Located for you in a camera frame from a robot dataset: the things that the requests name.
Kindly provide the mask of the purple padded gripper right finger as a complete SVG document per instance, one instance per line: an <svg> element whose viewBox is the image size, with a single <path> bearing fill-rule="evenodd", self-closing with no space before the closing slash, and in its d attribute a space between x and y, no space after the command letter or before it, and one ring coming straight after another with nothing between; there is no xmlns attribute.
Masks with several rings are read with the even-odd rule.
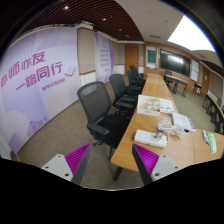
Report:
<svg viewBox="0 0 224 224"><path fill-rule="evenodd" d="M181 170L181 167L168 155L157 155L135 143L132 144L132 155L144 185Z"/></svg>

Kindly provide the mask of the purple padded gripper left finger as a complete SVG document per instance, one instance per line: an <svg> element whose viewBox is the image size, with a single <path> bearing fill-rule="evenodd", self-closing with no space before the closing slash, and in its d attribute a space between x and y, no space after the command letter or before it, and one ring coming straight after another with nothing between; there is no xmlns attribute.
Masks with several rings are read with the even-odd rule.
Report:
<svg viewBox="0 0 224 224"><path fill-rule="evenodd" d="M66 155L55 155L51 160L42 166L42 169L75 183L76 185L80 185L90 154L91 146L86 144Z"/></svg>

